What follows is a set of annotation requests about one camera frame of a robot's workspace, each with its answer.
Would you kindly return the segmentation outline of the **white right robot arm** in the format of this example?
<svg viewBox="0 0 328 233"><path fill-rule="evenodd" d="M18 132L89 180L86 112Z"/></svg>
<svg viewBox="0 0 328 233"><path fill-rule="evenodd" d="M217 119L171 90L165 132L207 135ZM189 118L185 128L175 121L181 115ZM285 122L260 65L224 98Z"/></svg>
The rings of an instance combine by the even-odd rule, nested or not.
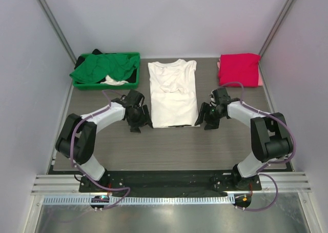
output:
<svg viewBox="0 0 328 233"><path fill-rule="evenodd" d="M222 118L235 119L250 128L251 153L232 169L232 186L245 190L260 171L294 151L292 135L284 115L260 111L239 98L232 98L225 88L211 92L211 101L202 103L195 125L205 122L204 130L218 129Z"/></svg>

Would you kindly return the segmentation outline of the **white t shirt with print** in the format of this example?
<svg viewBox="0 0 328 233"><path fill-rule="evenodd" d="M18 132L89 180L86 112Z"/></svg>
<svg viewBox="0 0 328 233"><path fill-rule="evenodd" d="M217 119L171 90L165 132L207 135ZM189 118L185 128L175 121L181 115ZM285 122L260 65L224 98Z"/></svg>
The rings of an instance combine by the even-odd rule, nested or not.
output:
<svg viewBox="0 0 328 233"><path fill-rule="evenodd" d="M154 128L194 127L198 117L195 60L148 63Z"/></svg>

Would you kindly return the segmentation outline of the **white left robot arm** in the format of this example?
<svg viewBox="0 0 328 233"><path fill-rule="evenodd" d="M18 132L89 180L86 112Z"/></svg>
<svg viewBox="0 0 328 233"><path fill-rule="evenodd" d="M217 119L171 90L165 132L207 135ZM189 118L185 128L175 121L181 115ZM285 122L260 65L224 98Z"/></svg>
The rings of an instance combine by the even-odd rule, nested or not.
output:
<svg viewBox="0 0 328 233"><path fill-rule="evenodd" d="M132 133L140 133L146 125L153 127L145 96L131 89L127 95L121 95L94 112L67 116L55 149L70 160L97 191L121 191L110 188L108 171L94 156L96 135L104 128L119 121L126 121Z"/></svg>

